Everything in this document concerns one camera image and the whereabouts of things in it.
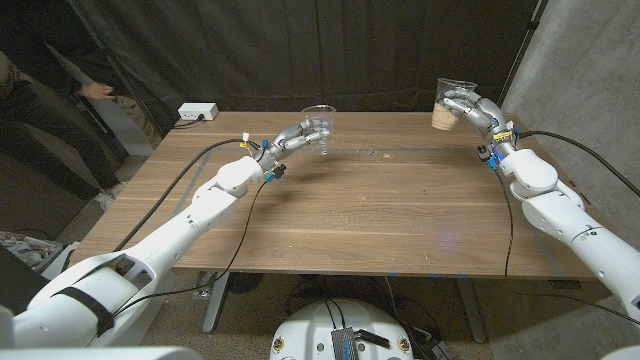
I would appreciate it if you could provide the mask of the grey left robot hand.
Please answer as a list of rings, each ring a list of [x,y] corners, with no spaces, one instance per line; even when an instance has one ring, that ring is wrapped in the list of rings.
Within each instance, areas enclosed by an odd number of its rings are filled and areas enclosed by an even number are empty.
[[[299,124],[286,127],[253,159],[264,172],[271,171],[281,161],[310,144],[327,143],[332,136],[329,121],[306,118]]]

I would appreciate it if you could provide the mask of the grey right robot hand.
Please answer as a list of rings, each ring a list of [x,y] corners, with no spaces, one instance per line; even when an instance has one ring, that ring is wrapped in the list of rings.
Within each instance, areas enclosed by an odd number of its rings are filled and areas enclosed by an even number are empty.
[[[517,151],[513,145],[513,133],[501,109],[492,100],[472,90],[456,88],[444,92],[442,105],[458,118],[474,124],[501,156],[506,157]]]

